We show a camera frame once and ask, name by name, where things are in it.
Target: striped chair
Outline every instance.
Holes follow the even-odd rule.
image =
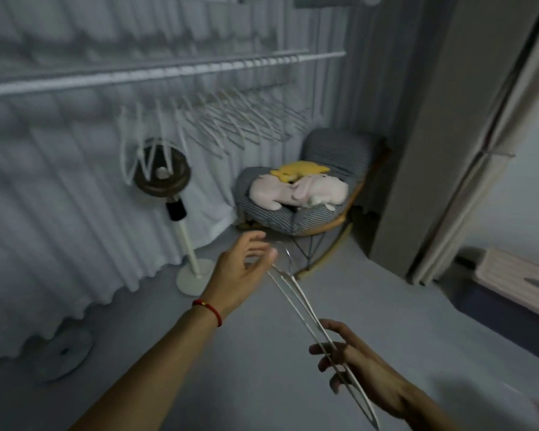
[[[249,187],[252,181],[258,178],[259,175],[269,173],[271,168],[263,166],[246,168],[236,181],[236,204],[241,217],[245,219],[245,222],[238,225],[238,228],[268,227],[295,238],[316,236],[345,224],[345,228],[335,242],[314,263],[311,262],[311,259],[315,255],[315,250],[317,250],[319,244],[312,253],[313,239],[311,239],[308,254],[298,246],[308,261],[307,266],[296,274],[296,276],[301,277],[323,261],[341,239],[349,234],[351,221],[348,221],[348,211],[363,188],[366,178],[370,178],[376,172],[383,162],[387,160],[389,153],[390,151],[385,147],[381,136],[373,134],[357,135],[333,129],[313,130],[303,143],[300,160],[328,166],[331,169],[328,173],[329,175],[345,181],[349,185],[349,196],[345,202],[335,206],[335,211],[328,210],[323,204],[311,209],[299,209],[297,211],[287,207],[282,207],[276,211],[262,209],[249,198]]]

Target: red string bracelet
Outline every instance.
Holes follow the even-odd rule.
[[[213,314],[216,315],[216,318],[218,319],[218,328],[222,326],[222,317],[219,315],[219,312],[214,308],[214,306],[208,304],[207,302],[203,302],[201,299],[195,299],[192,302],[192,307],[193,306],[204,306],[208,310],[211,310]]]

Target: hand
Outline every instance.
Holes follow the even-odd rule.
[[[369,399],[389,414],[401,419],[405,418],[408,409],[407,399],[410,392],[416,389],[415,386],[384,362],[345,324],[330,319],[320,319],[320,322],[325,329],[338,333],[345,340],[345,343],[334,342],[337,350],[333,353],[329,343],[322,344],[327,353],[331,354],[332,361],[335,364],[349,364],[349,368]],[[319,355],[323,354],[323,351],[316,344],[309,347],[309,353]],[[330,366],[331,363],[327,357],[323,357],[317,365],[321,372]],[[349,377],[344,376],[345,380],[351,384]],[[343,383],[337,373],[329,381],[331,389],[336,394],[341,384]]]
[[[264,231],[248,231],[229,250],[219,255],[201,299],[214,306],[222,319],[251,295],[278,256],[275,248],[262,241],[265,236]],[[258,256],[258,261],[246,266],[245,258],[253,256]]]

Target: stuffed animal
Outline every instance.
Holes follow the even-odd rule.
[[[294,199],[294,187],[282,183],[274,175],[264,174],[255,179],[249,188],[251,200],[266,210],[279,210],[282,204],[301,206],[303,199]]]
[[[269,173],[279,178],[282,183],[293,183],[307,175],[320,174],[328,171],[329,168],[327,166],[318,165],[314,162],[299,160],[297,162],[284,165],[279,169],[274,169]]]
[[[335,211],[332,204],[343,204],[349,192],[349,185],[330,175],[310,175],[295,182],[294,199],[301,201],[302,207],[325,204],[328,210]]]

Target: white curtain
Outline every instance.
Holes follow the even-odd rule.
[[[539,36],[498,118],[483,129],[481,151],[450,202],[437,231],[414,270],[414,283],[438,278],[464,242],[471,217],[490,189],[502,178],[519,144],[539,113]]]
[[[121,179],[120,105],[141,102],[151,112],[156,98],[288,79],[325,125],[387,134],[426,2],[296,10],[291,0],[0,0],[0,77],[164,57],[333,51],[344,43],[349,54],[347,62],[289,70],[0,100],[0,357],[17,355],[32,335],[50,338],[63,318],[81,318],[88,305],[109,303],[117,289],[134,291],[140,279],[181,262],[163,201]],[[363,121],[375,124],[362,127]],[[229,185],[237,173],[297,159],[301,140],[284,148],[247,145],[223,163],[190,144],[193,178],[182,197],[194,246],[232,223]]]

